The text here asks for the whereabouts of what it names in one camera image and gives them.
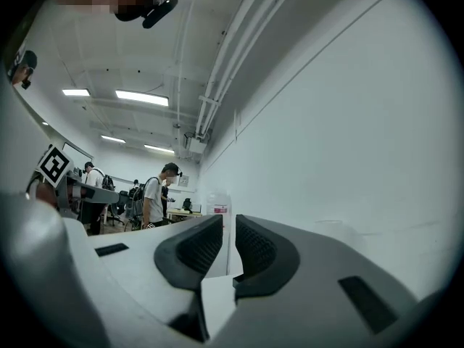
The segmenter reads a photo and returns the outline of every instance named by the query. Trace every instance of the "office chair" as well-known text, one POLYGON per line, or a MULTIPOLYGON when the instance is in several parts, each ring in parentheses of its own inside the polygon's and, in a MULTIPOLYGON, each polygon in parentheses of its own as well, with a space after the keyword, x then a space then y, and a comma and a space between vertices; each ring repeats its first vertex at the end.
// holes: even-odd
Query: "office chair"
POLYGON ((119 193, 119 201, 117 202, 117 214, 121 215, 125 211, 125 206, 129 202, 129 193, 127 191, 121 191, 119 193))

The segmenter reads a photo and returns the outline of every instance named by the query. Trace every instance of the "person's arm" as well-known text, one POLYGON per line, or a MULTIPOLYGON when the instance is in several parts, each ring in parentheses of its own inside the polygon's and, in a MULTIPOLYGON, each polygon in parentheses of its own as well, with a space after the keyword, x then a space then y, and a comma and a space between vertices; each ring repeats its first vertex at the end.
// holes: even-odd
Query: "person's arm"
POLYGON ((151 199, 144 198, 144 228, 150 223, 150 201, 151 199))

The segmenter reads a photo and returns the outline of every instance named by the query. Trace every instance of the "cap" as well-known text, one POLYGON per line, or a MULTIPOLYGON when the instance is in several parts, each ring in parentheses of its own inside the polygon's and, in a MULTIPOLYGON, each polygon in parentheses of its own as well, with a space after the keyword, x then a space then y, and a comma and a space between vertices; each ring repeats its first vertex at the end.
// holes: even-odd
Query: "cap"
POLYGON ((28 67, 35 69, 37 67, 37 56, 31 50, 26 50, 24 53, 24 57, 22 57, 21 63, 24 65, 28 65, 28 67))
POLYGON ((177 166, 174 162, 170 162, 169 164, 166 164, 163 171, 166 170, 174 170, 176 175, 179 175, 179 166, 177 166))

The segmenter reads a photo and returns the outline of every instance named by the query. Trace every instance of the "ceiling pipe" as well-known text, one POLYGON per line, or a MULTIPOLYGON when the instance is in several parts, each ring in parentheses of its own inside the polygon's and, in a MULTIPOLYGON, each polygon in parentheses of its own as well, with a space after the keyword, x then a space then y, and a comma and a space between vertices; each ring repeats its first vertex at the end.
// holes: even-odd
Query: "ceiling pipe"
POLYGON ((249 52, 252 50, 253 46, 256 44, 257 39, 260 37, 261 33, 264 31, 265 27, 268 25, 270 20, 274 17, 276 12, 281 8, 282 4, 285 2, 285 0, 278 0, 273 9, 270 11, 270 13, 267 15, 266 19, 263 21, 261 24, 260 28, 256 32, 256 34, 253 36, 253 39, 250 41, 249 45, 246 47, 245 52, 241 55, 240 61, 235 67, 234 71, 232 72, 232 75, 227 79, 227 83, 225 85, 225 88, 220 96, 220 99, 224 98, 224 96, 227 94, 227 91, 229 87, 232 84, 233 79, 236 77, 237 72, 240 70, 240 67, 243 65, 245 59, 248 57, 249 52))
POLYGON ((206 110, 206 102, 202 101, 202 107, 200 108, 200 115, 198 116, 198 120, 196 122, 195 134, 198 134, 200 132, 200 125, 202 124, 205 110, 206 110))
MULTIPOLYGON (((177 82, 177 123, 180 126, 181 124, 181 85, 182 85, 182 66, 183 66, 183 53, 186 47, 186 39, 187 39, 187 32, 189 31, 189 24, 191 19, 191 13, 194 9, 196 0, 192 0, 190 4, 190 9, 188 10, 187 20, 186 20, 186 27, 183 31, 182 37, 182 45, 181 45, 181 58, 179 59, 179 78, 177 82)), ((177 142, 178 142, 178 153, 181 153, 181 130, 180 128, 177 129, 177 142)))
MULTIPOLYGON (((229 28, 227 30, 227 33, 225 35, 224 41, 223 41, 222 45, 220 46, 219 52, 217 53, 217 57, 216 57, 214 66, 213 66, 212 71, 211 71, 210 79, 208 80, 206 90, 204 92, 204 96, 206 98, 209 98, 210 95, 211 95, 212 87, 213 87, 213 85, 214 85, 214 83, 216 81, 216 76, 218 75, 218 71, 221 68, 221 66, 223 65, 224 57, 225 57, 225 54, 227 53, 228 47, 231 45, 232 40, 235 38, 235 35, 237 34, 237 31, 239 30, 242 22, 244 21, 245 16, 247 15, 248 11, 252 7, 254 1, 255 0, 243 0, 242 3, 240 4, 239 10, 237 11, 235 16, 233 17, 232 23, 229 26, 229 28)), ((206 131, 207 131, 207 129, 205 129, 204 126, 210 122, 210 119, 211 119, 211 116, 212 116, 212 113, 213 113, 215 107, 216 106, 214 104, 212 104, 210 106, 210 111, 208 112, 207 119, 205 120, 203 128, 202 128, 202 134, 205 134, 206 131)), ((203 109, 203 113, 204 113, 205 108, 206 108, 206 104, 203 101, 202 102, 202 108, 200 109, 200 112, 203 109)), ((196 123, 196 133, 197 134, 200 131, 200 126, 202 124, 202 118, 203 117, 199 117, 198 121, 196 123)))
POLYGON ((269 11, 270 7, 273 4, 276 4, 278 0, 264 0, 261 5, 258 7, 257 11, 253 14, 253 17, 250 23, 247 25, 243 35, 241 35, 239 43, 236 45, 235 50, 232 53, 232 57, 228 60, 227 67, 223 73, 222 78, 220 79, 219 86, 216 88, 216 94, 214 99, 218 100, 223 92, 225 82, 227 81, 229 75, 232 72, 233 66, 239 61, 240 54, 246 50, 247 44, 250 41, 250 38, 253 35, 253 32, 256 32, 256 27, 260 24, 260 21, 265 18, 266 12, 269 11))
MULTIPOLYGON (((247 58, 250 50, 252 49, 252 47, 256 44, 256 41, 257 39, 260 37, 261 33, 264 31, 265 27, 268 25, 268 23, 270 22, 270 20, 273 18, 273 16, 276 14, 276 12, 280 9, 280 7, 282 6, 282 4, 285 2, 286 0, 277 0, 276 4, 274 5, 274 7, 272 8, 272 10, 270 11, 270 13, 267 15, 267 17, 263 20, 260 28, 256 31, 256 33, 254 34, 252 40, 249 42, 248 46, 246 47, 244 53, 241 55, 241 58, 239 60, 239 63, 237 64, 237 66, 235 67, 235 70, 233 71, 233 74, 232 76, 229 77, 228 79, 228 82, 223 90, 223 92, 220 94, 220 99, 218 99, 219 102, 222 102, 224 96, 227 94, 227 90, 229 89, 229 86, 231 85, 233 79, 235 78, 237 72, 239 71, 240 67, 243 65, 243 62, 244 60, 247 58)), ((216 115, 216 112, 218 110, 219 107, 215 107, 215 109, 213 110, 212 112, 212 115, 211 115, 211 118, 208 120, 207 123, 205 123, 204 125, 204 129, 207 131, 210 126, 211 126, 211 122, 212 120, 214 119, 215 115, 216 115)), ((200 136, 201 139, 204 139, 206 136, 206 134, 200 136)))

